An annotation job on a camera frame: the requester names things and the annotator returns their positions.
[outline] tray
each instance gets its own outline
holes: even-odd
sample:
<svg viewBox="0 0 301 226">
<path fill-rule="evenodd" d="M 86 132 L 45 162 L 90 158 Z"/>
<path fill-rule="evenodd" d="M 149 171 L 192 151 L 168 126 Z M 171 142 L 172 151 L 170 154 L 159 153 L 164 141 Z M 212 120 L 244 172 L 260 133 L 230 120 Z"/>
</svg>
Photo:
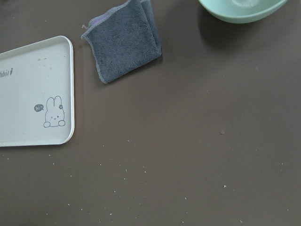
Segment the tray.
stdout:
<svg viewBox="0 0 301 226">
<path fill-rule="evenodd" d="M 74 132 L 73 47 L 57 36 L 0 54 L 0 146 L 59 145 Z"/>
</svg>

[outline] mint green bowl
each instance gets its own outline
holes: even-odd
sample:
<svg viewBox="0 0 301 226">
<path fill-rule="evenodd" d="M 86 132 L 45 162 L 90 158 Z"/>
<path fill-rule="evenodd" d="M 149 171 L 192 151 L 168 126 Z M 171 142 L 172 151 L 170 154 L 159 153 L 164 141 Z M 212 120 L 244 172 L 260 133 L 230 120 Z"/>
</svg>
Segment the mint green bowl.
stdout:
<svg viewBox="0 0 301 226">
<path fill-rule="evenodd" d="M 216 18 L 235 24 L 260 20 L 272 14 L 287 0 L 199 0 Z"/>
</svg>

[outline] table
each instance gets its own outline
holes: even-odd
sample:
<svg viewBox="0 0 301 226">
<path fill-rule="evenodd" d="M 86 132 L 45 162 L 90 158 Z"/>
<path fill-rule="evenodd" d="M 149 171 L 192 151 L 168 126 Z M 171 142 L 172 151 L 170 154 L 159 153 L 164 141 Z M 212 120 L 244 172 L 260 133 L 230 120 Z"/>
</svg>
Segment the table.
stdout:
<svg viewBox="0 0 301 226">
<path fill-rule="evenodd" d="M 0 225 L 299 226 L 301 1 L 152 0 L 163 56 L 104 85 L 81 27 L 122 3 L 0 1 L 0 52 L 65 35 L 75 78 L 69 142 L 0 148 Z"/>
</svg>

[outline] gray cloth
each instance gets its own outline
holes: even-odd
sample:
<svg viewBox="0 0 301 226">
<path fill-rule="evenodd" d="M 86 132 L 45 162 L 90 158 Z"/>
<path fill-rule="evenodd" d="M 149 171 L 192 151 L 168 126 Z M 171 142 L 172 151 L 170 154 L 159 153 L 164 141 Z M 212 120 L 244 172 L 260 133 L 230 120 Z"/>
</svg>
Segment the gray cloth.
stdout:
<svg viewBox="0 0 301 226">
<path fill-rule="evenodd" d="M 162 54 L 150 0 L 129 0 L 92 19 L 82 38 L 91 45 L 103 83 Z"/>
</svg>

